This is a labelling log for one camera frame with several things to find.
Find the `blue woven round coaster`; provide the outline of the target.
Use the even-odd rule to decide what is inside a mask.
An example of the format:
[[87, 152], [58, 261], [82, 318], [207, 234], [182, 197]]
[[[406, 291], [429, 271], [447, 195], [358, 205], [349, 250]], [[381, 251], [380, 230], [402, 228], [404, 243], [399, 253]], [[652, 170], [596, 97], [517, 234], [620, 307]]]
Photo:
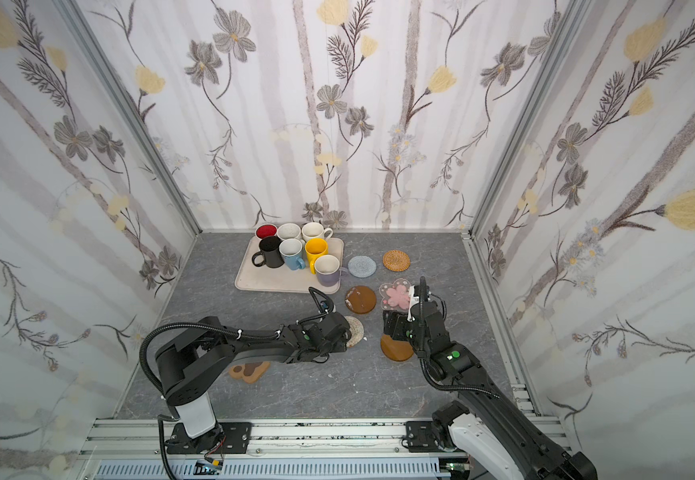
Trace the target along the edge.
[[353, 256], [347, 262], [347, 271], [355, 278], [369, 278], [377, 271], [377, 263], [369, 256]]

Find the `plain round wooden coaster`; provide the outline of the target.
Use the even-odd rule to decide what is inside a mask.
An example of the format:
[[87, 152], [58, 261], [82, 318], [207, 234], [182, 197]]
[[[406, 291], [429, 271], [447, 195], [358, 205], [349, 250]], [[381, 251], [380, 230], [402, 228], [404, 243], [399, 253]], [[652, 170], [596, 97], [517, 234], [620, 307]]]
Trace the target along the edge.
[[415, 355], [413, 347], [409, 343], [401, 340], [393, 340], [391, 336], [383, 334], [381, 336], [381, 352], [385, 357], [395, 362], [405, 362]]

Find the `corner aluminium post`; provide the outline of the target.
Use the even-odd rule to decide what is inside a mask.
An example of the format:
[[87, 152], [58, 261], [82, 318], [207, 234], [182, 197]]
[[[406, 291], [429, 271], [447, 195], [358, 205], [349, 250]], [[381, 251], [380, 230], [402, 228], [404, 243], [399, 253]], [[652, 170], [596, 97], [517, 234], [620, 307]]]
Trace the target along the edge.
[[521, 146], [523, 146], [523, 142], [527, 138], [533, 122], [539, 116], [539, 110], [541, 110], [545, 100], [547, 100], [547, 96], [553, 87], [553, 82], [555, 82], [555, 78], [561, 72], [561, 66], [563, 66], [569, 50], [573, 47], [575, 38], [581, 26], [585, 23], [585, 18], [592, 5], [593, 1], [589, 0], [571, 1], [567, 6], [567, 12], [559, 20], [555, 35], [549, 42], [545, 60], [543, 60], [539, 73], [533, 84], [531, 84], [531, 90], [529, 90], [529, 94], [527, 94], [527, 98], [525, 98], [525, 102], [523, 102], [523, 106], [519, 110], [519, 116], [517, 116], [517, 121], [513, 126], [513, 130], [511, 130], [511, 135], [507, 138], [507, 143], [505, 148], [503, 148], [503, 152], [501, 152], [501, 156], [499, 156], [495, 170], [493, 170], [489, 182], [485, 184], [487, 189], [481, 198], [481, 203], [475, 210], [475, 218], [473, 218], [473, 222], [471, 222], [471, 226], [467, 230], [469, 238], [473, 238], [487, 221], [487, 214], [489, 214], [489, 210], [497, 201], [499, 190], [505, 184], [505, 178], [507, 178], [513, 162], [517, 159], [517, 154], [519, 154], [519, 150], [521, 150]]
[[124, 120], [125, 126], [127, 126], [131, 136], [135, 139], [137, 146], [145, 155], [149, 168], [153, 170], [155, 178], [165, 189], [187, 230], [193, 236], [200, 235], [203, 230], [196, 216], [185, 198], [183, 198], [182, 192], [179, 190], [173, 175], [169, 172], [165, 160], [163, 160], [163, 157], [157, 150], [145, 122], [143, 122], [141, 115], [137, 112], [135, 100], [131, 98], [117, 69], [107, 58], [92, 28], [83, 16], [78, 2], [55, 0], [53, 4], [57, 8], [65, 26], [69, 29], [71, 36], [73, 36], [85, 58], [91, 64], [93, 72], [101, 81], [109, 100], [115, 105], [119, 116]]

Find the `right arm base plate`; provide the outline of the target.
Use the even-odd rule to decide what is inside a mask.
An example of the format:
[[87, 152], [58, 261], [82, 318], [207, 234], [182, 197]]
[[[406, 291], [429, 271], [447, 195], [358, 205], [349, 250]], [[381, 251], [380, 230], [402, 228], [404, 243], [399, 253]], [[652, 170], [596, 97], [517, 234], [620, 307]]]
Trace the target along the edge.
[[453, 445], [447, 426], [435, 420], [405, 422], [405, 436], [401, 446], [411, 453], [453, 452]]

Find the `pink flower silicone coaster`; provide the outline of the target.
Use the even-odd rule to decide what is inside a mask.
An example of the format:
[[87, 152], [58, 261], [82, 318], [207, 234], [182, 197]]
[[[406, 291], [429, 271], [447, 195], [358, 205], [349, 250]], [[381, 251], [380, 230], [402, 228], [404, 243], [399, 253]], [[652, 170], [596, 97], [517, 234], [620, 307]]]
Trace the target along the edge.
[[399, 278], [393, 282], [381, 284], [381, 308], [385, 311], [408, 312], [411, 306], [411, 283]]

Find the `light blue mug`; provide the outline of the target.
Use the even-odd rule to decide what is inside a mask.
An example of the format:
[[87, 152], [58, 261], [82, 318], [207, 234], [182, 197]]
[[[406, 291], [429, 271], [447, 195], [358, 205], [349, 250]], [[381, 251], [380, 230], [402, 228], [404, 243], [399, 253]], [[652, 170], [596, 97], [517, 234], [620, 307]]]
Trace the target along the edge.
[[307, 268], [304, 246], [305, 243], [297, 238], [290, 238], [281, 242], [279, 252], [289, 270], [299, 271]]

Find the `beige serving tray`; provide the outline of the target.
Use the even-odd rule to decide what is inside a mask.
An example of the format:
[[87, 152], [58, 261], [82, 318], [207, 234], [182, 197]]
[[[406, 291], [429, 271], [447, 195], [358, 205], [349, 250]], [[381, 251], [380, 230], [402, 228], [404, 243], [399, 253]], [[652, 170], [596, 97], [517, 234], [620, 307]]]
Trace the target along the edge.
[[310, 287], [318, 288], [327, 294], [334, 294], [341, 288], [341, 277], [333, 286], [323, 286], [317, 276], [309, 269], [298, 271], [287, 266], [272, 269], [267, 266], [253, 266], [252, 257], [259, 251], [260, 240], [253, 235], [247, 245], [241, 267], [235, 279], [235, 286], [243, 291], [308, 294]]

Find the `glossy brown round coaster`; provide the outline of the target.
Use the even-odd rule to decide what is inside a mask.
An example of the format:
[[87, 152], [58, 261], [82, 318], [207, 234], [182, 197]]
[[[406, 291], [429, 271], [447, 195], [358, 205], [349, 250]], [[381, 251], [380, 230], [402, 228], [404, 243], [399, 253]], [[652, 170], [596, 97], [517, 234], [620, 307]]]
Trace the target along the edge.
[[367, 286], [353, 286], [347, 290], [345, 304], [355, 314], [368, 314], [377, 306], [377, 295]]

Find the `red interior mug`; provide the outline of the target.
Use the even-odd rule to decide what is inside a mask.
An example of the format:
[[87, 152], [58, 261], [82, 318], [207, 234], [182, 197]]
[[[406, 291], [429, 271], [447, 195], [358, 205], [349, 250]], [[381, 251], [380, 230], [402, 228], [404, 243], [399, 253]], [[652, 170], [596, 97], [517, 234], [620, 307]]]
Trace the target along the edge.
[[263, 224], [256, 229], [255, 236], [259, 240], [275, 237], [278, 234], [278, 226], [275, 224]]

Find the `brown paw print coaster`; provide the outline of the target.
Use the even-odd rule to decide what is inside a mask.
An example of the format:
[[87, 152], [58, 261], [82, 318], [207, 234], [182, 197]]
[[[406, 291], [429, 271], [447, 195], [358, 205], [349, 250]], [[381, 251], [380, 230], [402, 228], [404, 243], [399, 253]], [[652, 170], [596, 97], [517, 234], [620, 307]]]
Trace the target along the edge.
[[271, 363], [269, 361], [236, 365], [229, 370], [229, 376], [247, 384], [254, 384], [261, 379], [270, 367]]

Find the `white patterned round coaster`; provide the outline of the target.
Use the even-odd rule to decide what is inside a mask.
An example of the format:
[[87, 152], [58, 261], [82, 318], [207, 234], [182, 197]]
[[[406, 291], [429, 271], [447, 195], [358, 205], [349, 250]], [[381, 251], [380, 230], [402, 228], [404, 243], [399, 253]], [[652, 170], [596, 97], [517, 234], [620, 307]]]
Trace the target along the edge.
[[365, 329], [363, 329], [363, 323], [353, 316], [347, 316], [346, 320], [349, 323], [349, 334], [351, 334], [351, 338], [347, 340], [347, 348], [352, 348], [365, 338]]

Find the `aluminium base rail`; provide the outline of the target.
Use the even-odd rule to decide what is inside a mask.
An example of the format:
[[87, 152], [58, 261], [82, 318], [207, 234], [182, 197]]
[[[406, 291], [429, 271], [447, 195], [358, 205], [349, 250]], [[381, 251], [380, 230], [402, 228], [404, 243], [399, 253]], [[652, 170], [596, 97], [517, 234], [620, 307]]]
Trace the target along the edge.
[[[579, 448], [575, 436], [567, 435], [555, 416], [543, 416], [535, 409], [531, 391], [513, 384], [507, 394], [533, 425], [561, 447]], [[246, 435], [249, 458], [306, 455], [357, 456], [406, 454], [401, 440], [407, 436], [405, 418], [365, 419], [268, 419], [254, 420]], [[81, 447], [81, 458], [145, 458], [159, 456], [158, 426], [151, 420], [100, 420]]]

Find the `purple mug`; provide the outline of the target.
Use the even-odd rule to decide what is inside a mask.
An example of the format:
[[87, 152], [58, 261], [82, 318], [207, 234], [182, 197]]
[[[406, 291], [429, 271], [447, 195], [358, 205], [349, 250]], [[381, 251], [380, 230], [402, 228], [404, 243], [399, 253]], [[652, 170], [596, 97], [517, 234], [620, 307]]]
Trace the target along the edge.
[[337, 285], [341, 281], [341, 275], [344, 271], [341, 260], [331, 254], [318, 257], [314, 262], [314, 269], [319, 284], [324, 287]]

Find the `right corner aluminium post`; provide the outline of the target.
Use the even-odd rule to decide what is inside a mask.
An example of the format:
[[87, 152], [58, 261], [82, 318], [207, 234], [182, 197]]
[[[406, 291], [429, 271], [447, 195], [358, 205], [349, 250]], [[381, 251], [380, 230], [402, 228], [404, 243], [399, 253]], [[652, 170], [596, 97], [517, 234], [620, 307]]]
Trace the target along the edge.
[[561, 72], [561, 66], [563, 66], [569, 50], [573, 47], [575, 38], [581, 26], [585, 23], [585, 18], [592, 5], [593, 1], [589, 0], [571, 1], [567, 6], [567, 12], [559, 20], [555, 35], [549, 42], [545, 60], [543, 60], [539, 73], [533, 84], [531, 84], [531, 90], [529, 90], [529, 94], [527, 94], [527, 98], [525, 98], [525, 102], [523, 102], [523, 106], [519, 110], [519, 116], [517, 116], [517, 121], [513, 126], [513, 130], [511, 130], [511, 135], [507, 138], [507, 143], [505, 148], [503, 148], [503, 152], [501, 152], [501, 156], [499, 156], [495, 170], [493, 170], [489, 182], [485, 184], [487, 189], [481, 198], [481, 203], [475, 210], [475, 218], [473, 218], [473, 222], [471, 222], [471, 226], [467, 230], [469, 238], [473, 238], [487, 221], [487, 214], [489, 214], [489, 210], [497, 201], [499, 190], [505, 184], [505, 178], [507, 178], [513, 162], [517, 159], [517, 154], [519, 154], [519, 150], [521, 150], [521, 146], [523, 146], [523, 142], [527, 138], [533, 122], [539, 116], [539, 110], [541, 110], [545, 100], [547, 100], [547, 96], [553, 87], [553, 82], [555, 82], [555, 78]]

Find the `rattan woven round coaster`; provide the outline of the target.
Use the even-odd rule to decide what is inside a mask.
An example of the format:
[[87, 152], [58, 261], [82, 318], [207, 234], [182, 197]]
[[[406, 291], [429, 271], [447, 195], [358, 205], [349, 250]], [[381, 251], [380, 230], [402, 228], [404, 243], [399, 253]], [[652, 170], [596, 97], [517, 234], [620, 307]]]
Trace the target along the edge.
[[383, 266], [389, 271], [403, 272], [411, 266], [411, 257], [401, 250], [389, 250], [383, 254]]

